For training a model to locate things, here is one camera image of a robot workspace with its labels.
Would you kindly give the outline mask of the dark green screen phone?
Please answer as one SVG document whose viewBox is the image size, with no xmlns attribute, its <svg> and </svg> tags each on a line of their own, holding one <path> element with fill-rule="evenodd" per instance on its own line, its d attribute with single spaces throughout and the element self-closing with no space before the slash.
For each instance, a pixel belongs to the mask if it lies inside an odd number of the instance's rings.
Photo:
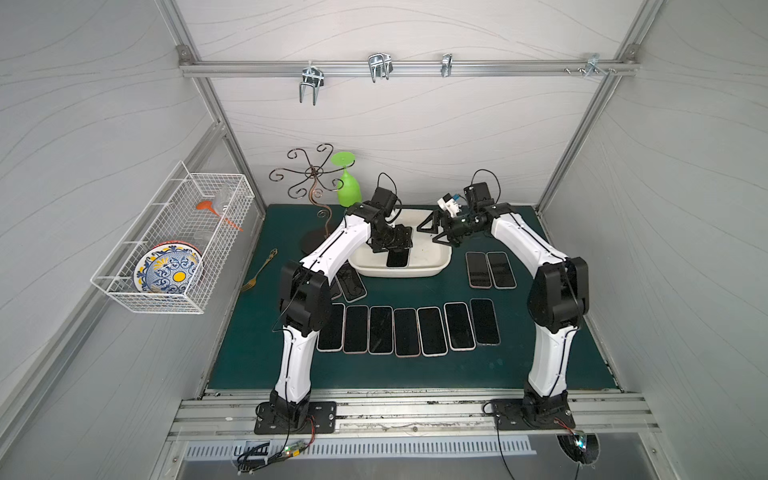
<svg viewBox="0 0 768 480">
<path fill-rule="evenodd" d="M 409 263 L 410 250 L 398 249 L 390 250 L 386 259 L 387 268 L 406 268 Z"/>
</svg>

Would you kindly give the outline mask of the white plastic storage box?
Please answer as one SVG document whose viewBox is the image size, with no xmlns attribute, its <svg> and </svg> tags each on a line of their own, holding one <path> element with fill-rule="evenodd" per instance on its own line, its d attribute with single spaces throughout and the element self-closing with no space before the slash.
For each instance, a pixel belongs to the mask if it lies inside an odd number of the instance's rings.
<svg viewBox="0 0 768 480">
<path fill-rule="evenodd" d="M 388 254 L 374 253 L 366 244 L 351 255 L 350 265 L 360 275 L 374 278 L 419 278 L 437 275 L 449 265 L 452 248 L 433 243 L 434 234 L 416 230 L 416 227 L 431 213 L 431 209 L 406 208 L 397 219 L 397 224 L 413 228 L 413 246 L 409 251 L 408 263 L 405 267 L 387 266 Z"/>
</svg>

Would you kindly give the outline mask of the pale green case phone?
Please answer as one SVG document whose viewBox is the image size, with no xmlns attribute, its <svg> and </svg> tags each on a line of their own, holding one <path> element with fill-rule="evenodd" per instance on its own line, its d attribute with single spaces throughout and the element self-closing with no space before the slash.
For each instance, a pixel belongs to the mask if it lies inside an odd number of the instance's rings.
<svg viewBox="0 0 768 480">
<path fill-rule="evenodd" d="M 367 296 L 367 289 L 359 273 L 349 262 L 340 267 L 336 279 L 347 303 L 357 302 Z"/>
</svg>

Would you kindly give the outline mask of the grey case phone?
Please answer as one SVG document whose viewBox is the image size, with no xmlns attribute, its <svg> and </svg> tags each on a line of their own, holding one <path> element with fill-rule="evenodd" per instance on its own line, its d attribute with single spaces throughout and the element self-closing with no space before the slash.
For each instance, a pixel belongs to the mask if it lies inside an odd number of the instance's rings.
<svg viewBox="0 0 768 480">
<path fill-rule="evenodd" d="M 511 290 L 517 287 L 516 278 L 507 254 L 503 251 L 486 254 L 493 286 L 499 290 Z"/>
</svg>

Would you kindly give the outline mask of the mint green case phone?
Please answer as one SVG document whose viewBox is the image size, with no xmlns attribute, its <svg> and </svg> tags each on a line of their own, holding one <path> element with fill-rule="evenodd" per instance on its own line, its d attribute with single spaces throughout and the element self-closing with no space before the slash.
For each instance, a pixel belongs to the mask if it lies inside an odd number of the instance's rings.
<svg viewBox="0 0 768 480">
<path fill-rule="evenodd" d="M 391 306 L 370 308 L 368 352 L 372 355 L 394 352 L 394 309 Z"/>
</svg>

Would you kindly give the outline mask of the rose case phone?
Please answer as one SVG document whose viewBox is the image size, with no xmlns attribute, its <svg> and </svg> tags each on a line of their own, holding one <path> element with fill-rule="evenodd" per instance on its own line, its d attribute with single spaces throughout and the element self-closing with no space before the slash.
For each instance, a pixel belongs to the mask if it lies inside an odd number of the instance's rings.
<svg viewBox="0 0 768 480">
<path fill-rule="evenodd" d="M 345 354 L 363 354 L 368 351 L 369 307 L 351 305 L 346 309 L 342 351 Z"/>
</svg>

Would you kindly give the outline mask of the clear case phone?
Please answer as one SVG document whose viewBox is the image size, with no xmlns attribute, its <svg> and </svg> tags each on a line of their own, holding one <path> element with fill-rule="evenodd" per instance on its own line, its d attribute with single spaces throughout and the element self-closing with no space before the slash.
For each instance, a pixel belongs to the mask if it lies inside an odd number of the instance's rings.
<svg viewBox="0 0 768 480">
<path fill-rule="evenodd" d="M 501 342 L 493 301 L 487 298 L 470 300 L 475 339 L 479 345 L 496 346 Z"/>
</svg>

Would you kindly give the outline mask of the cream case phone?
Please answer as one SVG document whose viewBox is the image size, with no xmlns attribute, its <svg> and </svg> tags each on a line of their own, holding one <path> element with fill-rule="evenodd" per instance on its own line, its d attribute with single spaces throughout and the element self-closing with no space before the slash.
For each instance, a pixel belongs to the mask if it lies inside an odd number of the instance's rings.
<svg viewBox="0 0 768 480">
<path fill-rule="evenodd" d="M 440 309 L 419 308 L 417 321 L 422 354 L 425 357 L 445 356 L 448 353 L 448 345 Z"/>
</svg>

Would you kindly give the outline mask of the light pink case phone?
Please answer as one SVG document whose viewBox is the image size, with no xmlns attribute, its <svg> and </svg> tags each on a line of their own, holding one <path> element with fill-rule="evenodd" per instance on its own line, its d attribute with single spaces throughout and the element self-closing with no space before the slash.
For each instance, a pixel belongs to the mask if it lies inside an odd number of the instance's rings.
<svg viewBox="0 0 768 480">
<path fill-rule="evenodd" d="M 317 350 L 319 352 L 340 352 L 343 348 L 346 306 L 333 303 L 327 324 L 320 330 Z"/>
</svg>

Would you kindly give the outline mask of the dark pink case phone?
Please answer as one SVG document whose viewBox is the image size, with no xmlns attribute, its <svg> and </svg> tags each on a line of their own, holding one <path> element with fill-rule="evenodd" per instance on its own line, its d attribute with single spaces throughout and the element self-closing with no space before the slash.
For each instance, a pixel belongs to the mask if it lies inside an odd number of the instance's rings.
<svg viewBox="0 0 768 480">
<path fill-rule="evenodd" d="M 448 302 L 443 306 L 448 344 L 452 351 L 471 351 L 476 348 L 469 307 L 465 302 Z"/>
</svg>

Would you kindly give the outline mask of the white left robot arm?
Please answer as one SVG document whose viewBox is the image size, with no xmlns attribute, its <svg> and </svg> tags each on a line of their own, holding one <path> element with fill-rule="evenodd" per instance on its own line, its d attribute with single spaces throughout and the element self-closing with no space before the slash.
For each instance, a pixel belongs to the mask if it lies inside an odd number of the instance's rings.
<svg viewBox="0 0 768 480">
<path fill-rule="evenodd" d="M 283 349 L 278 380 L 270 393 L 270 405 L 293 426 L 304 422 L 311 392 L 311 365 L 320 331 L 330 320 L 330 285 L 352 253 L 367 244 L 385 250 L 399 248 L 404 230 L 393 225 L 397 202 L 356 203 L 340 225 L 300 261 L 281 269 L 279 322 Z"/>
</svg>

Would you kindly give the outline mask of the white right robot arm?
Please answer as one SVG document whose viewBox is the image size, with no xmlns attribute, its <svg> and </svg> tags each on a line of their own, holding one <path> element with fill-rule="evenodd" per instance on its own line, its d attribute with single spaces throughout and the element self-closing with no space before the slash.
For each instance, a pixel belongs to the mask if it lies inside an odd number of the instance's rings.
<svg viewBox="0 0 768 480">
<path fill-rule="evenodd" d="M 435 243 L 452 247 L 474 233 L 488 232 L 523 263 L 532 276 L 527 308 L 536 324 L 524 404 L 539 411 L 563 408 L 572 343 L 589 310 L 586 261 L 549 244 L 507 203 L 437 208 L 417 230 L 431 234 Z"/>
</svg>

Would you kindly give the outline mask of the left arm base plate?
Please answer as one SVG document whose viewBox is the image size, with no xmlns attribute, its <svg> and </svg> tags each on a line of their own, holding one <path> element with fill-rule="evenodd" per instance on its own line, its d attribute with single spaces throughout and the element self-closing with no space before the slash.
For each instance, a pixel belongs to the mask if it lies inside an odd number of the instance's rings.
<svg viewBox="0 0 768 480">
<path fill-rule="evenodd" d="M 331 434 L 336 430 L 337 403 L 303 402 L 284 405 L 262 402 L 255 409 L 255 435 Z"/>
</svg>

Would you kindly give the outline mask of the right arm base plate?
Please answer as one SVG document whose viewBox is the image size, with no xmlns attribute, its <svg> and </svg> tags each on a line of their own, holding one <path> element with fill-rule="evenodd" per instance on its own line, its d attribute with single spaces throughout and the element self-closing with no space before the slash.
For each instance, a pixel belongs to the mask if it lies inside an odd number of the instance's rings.
<svg viewBox="0 0 768 480">
<path fill-rule="evenodd" d="M 500 431 L 576 429 L 568 401 L 563 397 L 493 399 L 490 416 Z"/>
</svg>

